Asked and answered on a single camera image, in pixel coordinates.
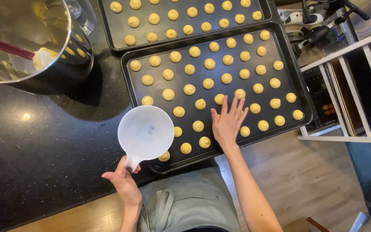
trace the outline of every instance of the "bowl handle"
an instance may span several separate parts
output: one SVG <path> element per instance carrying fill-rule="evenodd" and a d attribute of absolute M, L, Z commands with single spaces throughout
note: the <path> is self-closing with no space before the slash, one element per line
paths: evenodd
<path fill-rule="evenodd" d="M 127 155 L 127 159 L 125 160 L 124 168 L 129 171 L 130 173 L 133 173 L 137 166 L 140 164 L 136 159 L 132 158 L 131 156 Z"/>

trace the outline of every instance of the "white shelving unit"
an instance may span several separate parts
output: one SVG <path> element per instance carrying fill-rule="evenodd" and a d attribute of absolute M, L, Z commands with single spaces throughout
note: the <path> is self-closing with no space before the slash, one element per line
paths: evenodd
<path fill-rule="evenodd" d="M 356 87 L 354 86 L 354 82 L 352 80 L 352 75 L 350 74 L 350 70 L 348 68 L 347 61 L 343 58 L 343 55 L 347 52 L 350 52 L 354 49 L 357 49 L 359 47 L 362 47 L 364 50 L 364 53 L 367 57 L 369 66 L 371 68 L 371 50 L 369 49 L 369 45 L 371 45 L 371 36 L 367 37 L 365 39 L 362 39 L 356 43 L 353 43 L 352 45 L 343 48 L 342 50 L 339 50 L 337 52 L 334 52 L 332 54 L 329 54 L 328 56 L 310 64 L 301 69 L 301 71 L 306 71 L 308 69 L 314 68 L 316 66 L 319 66 L 320 71 L 322 72 L 324 82 L 326 84 L 326 87 L 328 89 L 328 93 L 330 95 L 331 101 L 334 105 L 334 108 L 336 110 L 336 114 L 339 120 L 339 124 L 333 124 L 326 126 L 325 128 L 321 128 L 317 131 L 311 131 L 308 132 L 306 130 L 306 127 L 303 126 L 300 128 L 301 135 L 297 136 L 298 140 L 319 140 L 319 141 L 338 141 L 338 142 L 368 142 L 371 143 L 371 131 L 368 126 L 367 118 L 364 114 L 362 103 L 360 102 L 359 94 L 357 92 Z M 333 89 L 331 88 L 329 79 L 327 77 L 326 71 L 324 70 L 323 64 L 334 59 L 338 58 L 341 64 L 341 67 L 343 69 L 343 72 L 345 74 L 346 80 L 348 82 L 348 86 L 350 88 L 350 91 L 352 92 L 353 100 L 356 104 L 357 110 L 359 112 L 359 116 L 362 120 L 363 128 L 366 133 L 364 136 L 356 137 L 356 136 L 349 136 L 347 133 L 347 129 L 344 123 L 344 119 L 341 115 L 341 111 L 339 110 L 339 106 L 337 105 L 335 95 L 333 92 Z M 343 133 L 343 136 L 325 136 L 329 131 L 340 129 Z"/>

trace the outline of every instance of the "countertop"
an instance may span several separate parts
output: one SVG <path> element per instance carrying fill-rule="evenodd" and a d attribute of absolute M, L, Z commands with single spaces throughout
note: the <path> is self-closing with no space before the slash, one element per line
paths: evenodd
<path fill-rule="evenodd" d="M 101 174 L 114 171 L 124 151 L 117 129 L 132 108 L 120 59 L 108 47 L 98 3 L 89 38 L 94 68 L 69 95 L 33 95 L 0 84 L 0 231 L 114 193 Z M 153 180 L 148 162 L 134 175 Z"/>

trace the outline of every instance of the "black baking tray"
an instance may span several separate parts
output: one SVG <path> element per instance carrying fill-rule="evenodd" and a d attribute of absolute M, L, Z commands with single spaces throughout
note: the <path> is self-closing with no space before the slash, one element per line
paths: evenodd
<path fill-rule="evenodd" d="M 268 41 L 262 41 L 259 38 L 260 31 L 267 29 L 271 33 Z M 251 33 L 254 37 L 254 42 L 247 45 L 243 42 L 243 36 Z M 225 45 L 227 38 L 233 37 L 237 41 L 237 45 L 233 49 L 229 49 Z M 209 51 L 209 43 L 217 41 L 220 49 L 217 52 Z M 260 57 L 256 54 L 258 46 L 265 46 L 267 54 Z M 188 48 L 191 46 L 198 46 L 201 50 L 201 55 L 198 58 L 193 58 L 188 54 Z M 170 61 L 169 54 L 171 51 L 179 51 L 182 59 L 178 63 Z M 240 52 L 249 51 L 251 58 L 247 62 L 240 60 Z M 232 55 L 234 63 L 231 66 L 225 66 L 222 63 L 224 55 Z M 149 64 L 149 57 L 152 55 L 159 55 L 162 62 L 158 67 L 152 67 Z M 216 62 L 213 70 L 206 70 L 204 68 L 204 60 L 212 58 Z M 138 72 L 130 69 L 129 63 L 132 60 L 139 60 L 142 68 Z M 275 71 L 272 64 L 275 60 L 281 60 L 284 63 L 284 69 Z M 184 72 L 184 66 L 193 64 L 195 66 L 195 73 L 188 76 Z M 263 76 L 255 73 L 255 67 L 259 64 L 266 66 L 267 72 Z M 277 134 L 293 130 L 303 125 L 309 124 L 313 118 L 312 102 L 305 82 L 302 78 L 300 69 L 297 65 L 294 55 L 288 45 L 288 39 L 284 28 L 275 22 L 264 22 L 244 26 L 240 28 L 230 29 L 211 35 L 197 36 L 188 40 L 180 40 L 177 42 L 157 45 L 150 48 L 144 48 L 127 52 L 122 56 L 121 66 L 126 83 L 131 94 L 131 100 L 134 107 L 141 105 L 141 99 L 150 95 L 154 99 L 154 106 L 165 110 L 173 120 L 174 126 L 180 126 L 183 129 L 183 134 L 174 138 L 173 144 L 169 149 L 171 154 L 170 160 L 167 162 L 160 162 L 158 159 L 153 161 L 151 168 L 159 173 L 166 173 L 181 167 L 191 165 L 193 163 L 214 157 L 222 154 L 221 149 L 216 145 L 216 141 L 212 134 L 211 113 L 210 108 L 217 109 L 220 113 L 221 106 L 214 102 L 214 97 L 218 93 L 229 95 L 229 102 L 232 101 L 236 89 L 242 88 L 246 92 L 245 106 L 249 107 L 251 103 L 258 103 L 261 106 L 261 111 L 258 114 L 248 113 L 242 126 L 250 128 L 250 136 L 237 136 L 237 144 L 240 147 L 265 140 Z M 239 71 L 243 68 L 250 70 L 250 77 L 243 80 L 239 77 Z M 166 81 L 162 77 L 164 69 L 171 69 L 174 72 L 174 78 L 171 81 Z M 225 85 L 221 82 L 221 75 L 230 73 L 233 81 Z M 154 83 L 151 86 L 145 86 L 141 82 L 141 78 L 145 74 L 150 74 L 154 77 Z M 204 89 L 202 82 L 205 78 L 214 80 L 214 87 L 210 90 Z M 273 89 L 270 86 L 270 79 L 278 78 L 281 81 L 281 87 Z M 253 92 L 253 85 L 261 83 L 264 86 L 264 92 L 256 94 Z M 192 84 L 196 87 L 193 95 L 187 96 L 183 92 L 183 87 L 186 84 Z M 162 91 L 166 88 L 171 88 L 175 92 L 175 98 L 172 101 L 165 101 L 162 98 Z M 297 99 L 294 103 L 286 101 L 286 94 L 293 92 Z M 199 111 L 195 108 L 196 100 L 203 98 L 206 101 L 206 108 Z M 272 109 L 270 107 L 270 100 L 272 98 L 281 99 L 281 107 Z M 173 109 L 177 106 L 182 106 L 185 109 L 185 116 L 177 118 L 173 115 Z M 304 118 L 297 121 L 293 118 L 294 110 L 300 109 L 304 113 Z M 286 124 L 282 127 L 274 123 L 274 118 L 277 115 L 282 115 L 286 119 Z M 204 123 L 204 130 L 197 133 L 193 130 L 192 124 L 194 121 L 200 120 Z M 266 120 L 269 123 L 269 130 L 261 132 L 258 129 L 258 122 Z M 202 136 L 207 136 L 211 140 L 211 146 L 208 149 L 202 149 L 199 146 L 199 139 Z M 188 155 L 184 155 L 180 151 L 180 146 L 188 142 L 192 146 L 192 151 Z"/>
<path fill-rule="evenodd" d="M 226 31 L 230 28 L 255 24 L 271 18 L 271 9 L 268 1 L 265 0 L 252 0 L 248 8 L 242 7 L 240 0 L 231 0 L 233 7 L 230 11 L 223 10 L 221 5 L 224 1 L 219 0 L 179 0 L 177 3 L 173 3 L 170 0 L 160 0 L 156 5 L 151 4 L 148 0 L 142 0 L 141 8 L 138 10 L 131 9 L 129 0 L 117 0 L 122 6 L 122 11 L 117 14 L 110 10 L 110 4 L 113 1 L 115 0 L 98 0 L 98 3 L 103 18 L 108 45 L 112 50 L 117 52 L 126 52 L 185 38 L 193 38 L 201 34 L 210 34 L 216 31 Z M 206 3 L 212 3 L 214 5 L 214 12 L 212 14 L 207 14 L 204 11 L 204 5 Z M 198 14 L 194 18 L 187 15 L 187 9 L 190 7 L 195 7 L 198 10 Z M 171 9 L 178 11 L 179 17 L 175 21 L 168 19 L 167 13 Z M 262 12 L 261 20 L 253 20 L 251 15 L 255 11 Z M 159 15 L 159 24 L 152 25 L 148 22 L 148 16 L 151 13 L 157 13 Z M 235 22 L 234 17 L 236 14 L 243 14 L 245 16 L 245 22 L 243 24 L 237 24 Z M 131 28 L 128 25 L 127 20 L 130 16 L 136 16 L 140 19 L 140 25 L 137 28 Z M 229 20 L 230 25 L 228 28 L 220 28 L 219 20 L 222 18 L 227 18 Z M 203 22 L 209 22 L 211 24 L 211 31 L 201 31 L 201 24 Z M 183 27 L 185 25 L 191 25 L 193 27 L 194 33 L 192 35 L 185 35 L 183 33 Z M 168 29 L 174 29 L 177 32 L 177 38 L 167 39 L 165 33 Z M 146 35 L 149 32 L 156 33 L 158 41 L 149 43 L 146 39 Z M 125 44 L 124 38 L 127 35 L 133 35 L 136 38 L 136 45 L 129 47 Z"/>

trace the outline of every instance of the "grey apron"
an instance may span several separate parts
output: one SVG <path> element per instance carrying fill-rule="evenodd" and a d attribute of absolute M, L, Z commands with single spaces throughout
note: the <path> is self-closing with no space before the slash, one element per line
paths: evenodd
<path fill-rule="evenodd" d="M 218 167 L 158 180 L 140 191 L 143 207 L 138 232 L 183 232 L 198 227 L 241 231 Z"/>

